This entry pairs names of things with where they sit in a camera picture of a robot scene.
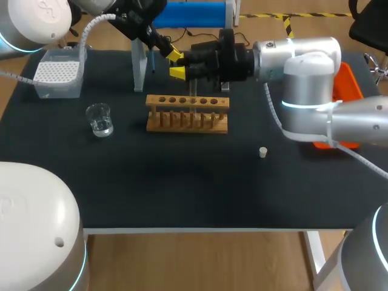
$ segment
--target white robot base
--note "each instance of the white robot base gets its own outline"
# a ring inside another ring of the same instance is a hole
[[[87,249],[79,210],[57,176],[0,162],[0,291],[85,291]]]

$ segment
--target wooden floor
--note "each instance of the wooden floor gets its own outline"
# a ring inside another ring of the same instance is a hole
[[[361,9],[368,0],[359,2]],[[242,0],[241,5],[241,14],[348,11],[347,1]],[[349,17],[291,19],[296,38],[333,36],[344,50],[372,52],[382,58],[381,53],[348,37],[351,23]],[[274,18],[241,19],[235,30],[243,32],[251,45],[256,40],[287,36],[283,22]],[[182,31],[162,30],[162,33],[176,39]],[[218,30],[191,31],[218,34]],[[192,43],[211,39],[211,36],[194,38],[186,35],[176,46],[185,50]],[[88,43],[98,50],[130,49],[130,42],[109,24],[98,26]],[[26,60],[2,61],[0,68],[19,73]],[[13,81],[0,79],[0,114],[14,86]],[[388,93],[387,84],[382,84],[380,89],[382,93]],[[329,256],[341,240],[342,233],[320,232],[320,235],[325,254]],[[311,290],[304,243],[297,232],[99,235],[92,238],[89,252],[90,291]]]

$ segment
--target blue cylinder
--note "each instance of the blue cylinder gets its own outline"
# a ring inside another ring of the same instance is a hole
[[[224,28],[225,2],[169,2],[155,19],[156,28]]]

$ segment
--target white cable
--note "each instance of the white cable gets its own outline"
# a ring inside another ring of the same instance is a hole
[[[374,163],[368,161],[366,158],[364,158],[363,156],[361,156],[360,154],[354,152],[353,150],[351,149],[348,149],[347,147],[344,147],[343,145],[341,145],[340,143],[336,143],[335,145],[336,148],[338,148],[339,150],[342,150],[343,152],[347,153],[348,155],[354,157],[355,159],[359,160],[360,162],[362,162],[365,166],[367,166],[368,168],[370,168],[371,170],[375,171],[377,174],[381,175],[382,177],[388,179],[388,173],[386,171],[384,171],[383,169],[379,168],[378,166],[376,166]]]
[[[269,92],[269,88],[268,88],[267,83],[264,83],[264,90],[266,91],[268,105],[269,105],[269,109],[271,110],[272,116],[275,119],[275,122],[278,125],[278,127],[280,129],[282,129],[281,122],[280,122],[278,115],[276,114],[275,108],[273,106],[271,94]],[[347,153],[348,155],[354,157],[355,159],[357,159],[358,161],[363,163],[365,166],[367,166],[368,168],[370,168],[371,170],[373,170],[374,172],[376,172],[377,174],[379,174],[383,178],[388,179],[388,173],[386,171],[384,171],[383,169],[379,168],[378,166],[376,166],[374,163],[368,161],[366,158],[364,158],[360,154],[354,152],[353,150],[348,149],[347,147],[344,147],[343,145],[341,145],[337,141],[332,141],[332,143],[336,147],[336,149],[342,150],[343,152]]]
[[[272,116],[273,116],[276,124],[278,125],[278,127],[281,130],[283,130],[283,128],[281,127],[281,122],[279,120],[279,117],[276,114],[275,107],[273,106],[273,102],[272,102],[272,98],[271,98],[271,93],[269,92],[269,88],[268,88],[268,83],[264,83],[264,90],[266,91],[267,101],[268,101],[269,109],[271,110]]]
[[[89,24],[85,27],[84,32],[82,33],[81,40],[79,42],[79,68],[77,72],[77,76],[74,80],[71,80],[66,83],[46,83],[46,82],[38,82],[34,81],[19,75],[16,75],[14,73],[10,72],[5,72],[0,70],[0,76],[3,77],[8,77],[12,79],[16,79],[19,82],[27,83],[30,85],[35,85],[35,86],[42,86],[42,87],[50,87],[50,88],[58,88],[58,87],[68,87],[73,85],[74,83],[78,82],[83,74],[84,74],[84,68],[85,68],[85,46],[86,46],[86,40],[89,36],[89,33],[91,30],[100,22],[102,21],[107,21],[107,20],[114,20],[116,19],[116,15],[114,14],[104,14],[97,16],[95,19],[89,22]]]

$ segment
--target yellow black hazard tape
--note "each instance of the yellow black hazard tape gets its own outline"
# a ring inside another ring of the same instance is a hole
[[[240,18],[278,18],[283,17],[349,17],[351,13],[263,13],[263,14],[244,14]]]
[[[286,29],[287,36],[294,38],[291,29],[291,17],[349,17],[351,13],[264,13],[264,14],[245,14],[240,15],[240,18],[276,18],[282,19],[284,28]]]
[[[291,20],[290,17],[283,16],[283,23],[284,23],[284,28],[286,29],[286,32],[287,32],[287,36],[289,38],[294,38],[292,29],[291,29],[291,21],[290,20]]]

